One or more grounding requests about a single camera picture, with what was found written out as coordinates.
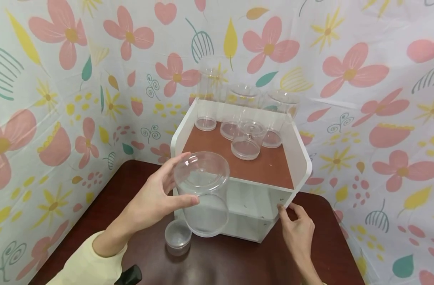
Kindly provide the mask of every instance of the light yellow sleeve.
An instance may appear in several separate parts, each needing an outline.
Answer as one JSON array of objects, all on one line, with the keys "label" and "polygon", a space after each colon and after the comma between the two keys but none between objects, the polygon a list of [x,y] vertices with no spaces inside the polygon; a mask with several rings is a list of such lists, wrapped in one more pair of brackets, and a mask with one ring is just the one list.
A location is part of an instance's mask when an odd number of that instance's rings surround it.
[{"label": "light yellow sleeve", "polygon": [[112,257],[100,257],[93,251],[92,243],[101,233],[86,239],[47,285],[114,285],[122,273],[122,257],[127,245]]}]

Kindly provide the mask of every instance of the fabric wall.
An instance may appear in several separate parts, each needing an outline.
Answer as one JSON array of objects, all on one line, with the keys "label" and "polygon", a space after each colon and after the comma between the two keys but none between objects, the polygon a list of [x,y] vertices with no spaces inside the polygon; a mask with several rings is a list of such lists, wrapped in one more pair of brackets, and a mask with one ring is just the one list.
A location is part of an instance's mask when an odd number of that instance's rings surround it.
[{"label": "fabric wall", "polygon": [[28,284],[123,162],[169,158],[201,66],[303,94],[301,191],[367,284],[434,285],[434,0],[0,1],[0,285]]}]

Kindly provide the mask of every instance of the clear plastic container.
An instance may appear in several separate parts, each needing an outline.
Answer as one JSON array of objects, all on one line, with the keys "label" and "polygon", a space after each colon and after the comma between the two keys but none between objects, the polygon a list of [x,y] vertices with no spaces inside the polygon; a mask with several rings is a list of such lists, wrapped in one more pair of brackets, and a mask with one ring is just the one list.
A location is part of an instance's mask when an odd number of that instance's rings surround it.
[{"label": "clear plastic container", "polygon": [[229,177],[228,162],[212,152],[192,153],[176,165],[174,179],[179,195],[194,194],[200,199],[198,205],[184,209],[185,220],[194,234],[209,238],[222,233],[228,223]]},{"label": "clear plastic container", "polygon": [[295,118],[300,104],[300,96],[297,93],[285,92],[283,90],[269,91],[261,100],[261,109],[271,111],[272,116],[268,116],[266,127],[268,133],[263,140],[263,146],[268,148],[280,147],[282,138],[280,130],[288,114],[292,119]]},{"label": "clear plastic container", "polygon": [[257,158],[267,131],[266,127],[257,121],[240,120],[238,133],[231,143],[233,155],[245,161]]},{"label": "clear plastic container", "polygon": [[211,131],[217,126],[216,103],[220,97],[220,72],[214,68],[203,68],[200,73],[201,80],[196,96],[198,115],[195,126],[203,131]]},{"label": "clear plastic container", "polygon": [[181,256],[190,249],[191,231],[183,220],[174,220],[166,226],[166,248],[171,255]]},{"label": "clear plastic container", "polygon": [[232,141],[237,135],[238,121],[241,119],[241,111],[238,106],[257,108],[260,91],[245,84],[230,85],[225,97],[225,116],[222,117],[220,134]]}]

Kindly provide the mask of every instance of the right hand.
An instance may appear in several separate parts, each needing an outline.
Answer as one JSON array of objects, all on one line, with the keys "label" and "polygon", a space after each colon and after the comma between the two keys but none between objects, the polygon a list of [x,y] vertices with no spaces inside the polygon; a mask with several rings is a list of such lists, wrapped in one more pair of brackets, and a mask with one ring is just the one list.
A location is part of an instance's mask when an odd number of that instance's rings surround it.
[{"label": "right hand", "polygon": [[285,243],[296,263],[310,260],[310,249],[315,229],[314,222],[300,205],[291,203],[288,207],[295,211],[298,216],[297,220],[291,221],[284,207],[280,204],[277,205]]}]

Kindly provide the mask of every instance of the shelf top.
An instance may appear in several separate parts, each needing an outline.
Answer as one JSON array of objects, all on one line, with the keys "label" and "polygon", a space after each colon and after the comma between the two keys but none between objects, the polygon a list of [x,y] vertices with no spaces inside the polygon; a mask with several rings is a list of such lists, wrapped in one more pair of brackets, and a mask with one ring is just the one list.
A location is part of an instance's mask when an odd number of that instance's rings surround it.
[{"label": "shelf top", "polygon": [[230,176],[266,185],[293,190],[293,181],[288,169],[284,147],[262,147],[253,161],[244,161],[231,152],[231,141],[220,134],[220,122],[209,132],[193,127],[183,152],[211,151],[223,156],[230,165]]}]

